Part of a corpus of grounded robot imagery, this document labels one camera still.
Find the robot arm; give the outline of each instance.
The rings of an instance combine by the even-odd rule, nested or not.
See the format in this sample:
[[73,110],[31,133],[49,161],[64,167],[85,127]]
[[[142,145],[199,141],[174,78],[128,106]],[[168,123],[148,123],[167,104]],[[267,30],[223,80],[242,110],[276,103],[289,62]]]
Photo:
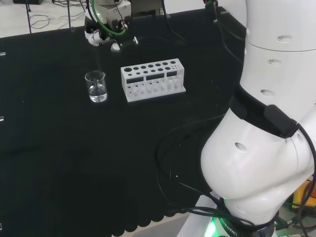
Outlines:
[[[263,225],[314,171],[311,146],[302,131],[282,136],[264,112],[276,105],[316,145],[316,1],[246,4],[240,85],[202,150],[201,168],[232,215]],[[230,236],[219,219],[215,226],[220,236]]]
[[127,0],[94,0],[91,4],[87,1],[85,37],[93,46],[111,39],[131,40],[130,22],[131,3]]

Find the black tablecloth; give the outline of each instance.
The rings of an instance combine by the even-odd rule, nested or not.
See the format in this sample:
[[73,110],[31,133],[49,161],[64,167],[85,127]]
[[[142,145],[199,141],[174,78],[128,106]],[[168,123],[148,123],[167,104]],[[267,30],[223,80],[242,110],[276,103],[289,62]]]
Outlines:
[[[96,69],[83,28],[0,39],[0,236],[107,237],[160,221],[169,209],[156,182],[154,148],[165,132],[223,114],[241,75],[204,10],[174,14],[187,47],[145,39],[112,55],[100,48],[108,100],[89,100],[84,75]],[[162,17],[135,20],[135,35],[177,40]],[[228,45],[242,55],[242,43]],[[127,103],[120,67],[179,58],[186,93]],[[179,179],[206,190],[199,139],[187,141]],[[169,195],[198,195],[165,181]]]

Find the test tube rack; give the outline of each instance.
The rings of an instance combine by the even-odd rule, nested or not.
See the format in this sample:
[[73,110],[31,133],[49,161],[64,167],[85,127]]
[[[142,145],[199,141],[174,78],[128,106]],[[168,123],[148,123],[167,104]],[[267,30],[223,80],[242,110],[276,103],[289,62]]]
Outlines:
[[122,67],[121,78],[128,102],[186,91],[184,67],[177,58]]

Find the black strap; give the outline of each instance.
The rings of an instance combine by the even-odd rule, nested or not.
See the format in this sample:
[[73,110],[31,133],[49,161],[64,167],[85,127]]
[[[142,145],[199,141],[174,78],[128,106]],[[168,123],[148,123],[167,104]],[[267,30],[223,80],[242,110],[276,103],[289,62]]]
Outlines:
[[235,115],[275,136],[288,138],[297,131],[297,122],[289,118],[276,105],[265,105],[239,85],[230,102]]

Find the green cable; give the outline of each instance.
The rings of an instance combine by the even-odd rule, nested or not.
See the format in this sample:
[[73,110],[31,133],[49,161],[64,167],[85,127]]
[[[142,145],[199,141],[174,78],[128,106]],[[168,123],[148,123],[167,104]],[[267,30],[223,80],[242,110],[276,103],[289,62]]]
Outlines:
[[97,13],[96,13],[96,11],[95,11],[95,8],[94,8],[94,0],[91,0],[91,7],[92,7],[92,11],[93,11],[93,13],[94,13],[94,16],[95,16],[95,18],[97,19],[97,22],[100,24],[100,26],[102,26],[102,28],[104,29],[104,30],[106,30],[108,33],[110,33],[110,34],[112,34],[112,35],[114,35],[114,36],[121,36],[121,35],[123,35],[124,33],[125,33],[125,29],[122,31],[122,32],[120,32],[120,33],[116,33],[116,32],[114,32],[114,31],[111,31],[110,29],[108,29],[103,23],[102,23],[102,21],[99,19],[99,17],[98,17],[98,15],[97,15]]
[[213,1],[212,1],[212,0],[209,0],[209,1],[205,4],[205,6],[206,6],[206,5],[209,5],[209,4],[211,4],[211,3],[213,3]]

